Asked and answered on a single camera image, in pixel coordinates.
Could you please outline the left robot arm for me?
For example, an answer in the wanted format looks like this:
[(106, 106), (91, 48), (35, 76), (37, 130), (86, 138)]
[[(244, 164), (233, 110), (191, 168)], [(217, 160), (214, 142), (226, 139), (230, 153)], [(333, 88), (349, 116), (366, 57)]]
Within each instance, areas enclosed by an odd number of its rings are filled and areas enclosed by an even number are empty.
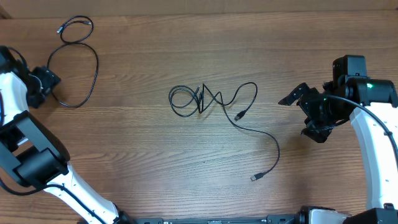
[(1, 46), (1, 168), (22, 187), (17, 196), (50, 193), (76, 211), (84, 223), (134, 223), (113, 202), (93, 190), (74, 170), (60, 140), (29, 111), (38, 108), (60, 83), (47, 67), (29, 70), (15, 49)]

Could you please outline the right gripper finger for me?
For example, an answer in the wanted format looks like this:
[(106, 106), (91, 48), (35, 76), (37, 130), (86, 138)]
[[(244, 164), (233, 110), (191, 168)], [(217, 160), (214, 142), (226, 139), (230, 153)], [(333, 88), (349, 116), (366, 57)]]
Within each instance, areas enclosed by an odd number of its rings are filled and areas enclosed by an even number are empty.
[(331, 134), (332, 128), (307, 127), (302, 129), (301, 134), (309, 137), (317, 143), (324, 143)]
[(285, 98), (281, 99), (278, 104), (282, 106), (290, 106), (296, 100), (298, 100), (302, 95), (309, 92), (309, 87), (306, 83), (299, 84), (294, 88)]

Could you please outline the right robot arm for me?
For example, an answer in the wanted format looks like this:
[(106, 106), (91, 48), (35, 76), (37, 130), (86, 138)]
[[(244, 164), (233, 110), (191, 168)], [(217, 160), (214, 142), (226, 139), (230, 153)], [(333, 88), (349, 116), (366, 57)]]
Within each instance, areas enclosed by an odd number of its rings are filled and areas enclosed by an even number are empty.
[(365, 211), (346, 215), (304, 206), (291, 223), (397, 223), (397, 92), (390, 80), (372, 79), (361, 55), (333, 62), (323, 92), (299, 84), (280, 105), (295, 103), (306, 114), (302, 134), (324, 143), (333, 128), (349, 122), (358, 138), (367, 184)]

